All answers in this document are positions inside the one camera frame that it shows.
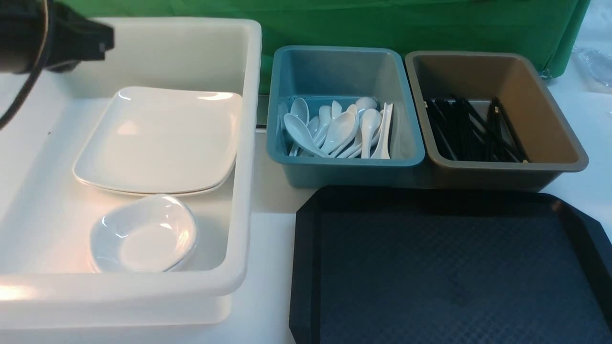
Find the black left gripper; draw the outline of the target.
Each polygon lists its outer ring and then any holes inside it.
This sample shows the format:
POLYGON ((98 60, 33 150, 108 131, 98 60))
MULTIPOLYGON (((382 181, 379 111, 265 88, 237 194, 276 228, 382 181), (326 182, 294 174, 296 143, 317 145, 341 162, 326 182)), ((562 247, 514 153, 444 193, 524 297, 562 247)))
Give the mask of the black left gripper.
MULTIPOLYGON (((0 70, 24 74, 33 69, 44 37, 41 0, 3 0, 0 20, 0 70)), ((52 4, 50 55, 44 68, 55 73, 74 70, 81 62, 103 61, 115 47, 112 26, 83 17, 63 2, 52 4)))

